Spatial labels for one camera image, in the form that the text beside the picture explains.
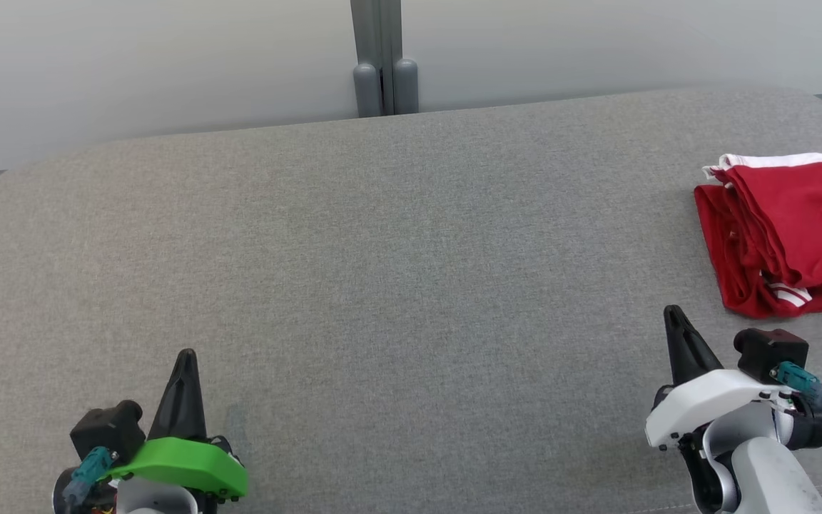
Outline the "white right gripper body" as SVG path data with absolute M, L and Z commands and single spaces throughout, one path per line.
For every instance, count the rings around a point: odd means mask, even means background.
M 785 410 L 791 391 L 737 370 L 708 372 L 659 401 L 646 418 L 646 441 L 651 447 L 671 446 L 701 428 L 706 451 L 731 451 L 754 437 L 788 445 L 793 418 Z

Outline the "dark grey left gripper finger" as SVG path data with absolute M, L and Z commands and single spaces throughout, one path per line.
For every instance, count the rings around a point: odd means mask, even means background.
M 174 361 L 173 370 L 158 403 L 156 416 L 151 422 L 148 438 L 187 437 L 185 393 L 189 355 L 189 349 L 183 349 Z
M 186 438 L 208 437 L 197 355 L 193 349 L 183 351 L 183 407 Z

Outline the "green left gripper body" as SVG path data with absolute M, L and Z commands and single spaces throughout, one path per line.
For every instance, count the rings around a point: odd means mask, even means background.
M 247 468 L 224 436 L 208 442 L 179 437 L 146 441 L 128 464 L 112 466 L 101 478 L 144 478 L 216 498 L 244 498 L 249 492 Z

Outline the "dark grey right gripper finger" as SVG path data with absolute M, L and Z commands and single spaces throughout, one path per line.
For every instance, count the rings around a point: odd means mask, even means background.
M 665 307 L 664 327 L 671 364 L 671 384 L 677 387 L 696 377 L 696 357 L 692 351 L 696 329 L 677 305 Z
M 696 335 L 694 336 L 694 348 L 692 348 L 692 351 L 696 357 L 695 378 L 701 377 L 710 371 L 724 369 L 724 365 L 721 364 L 721 361 L 718 360 L 710 346 L 706 343 L 704 338 L 702 338 L 697 329 Z

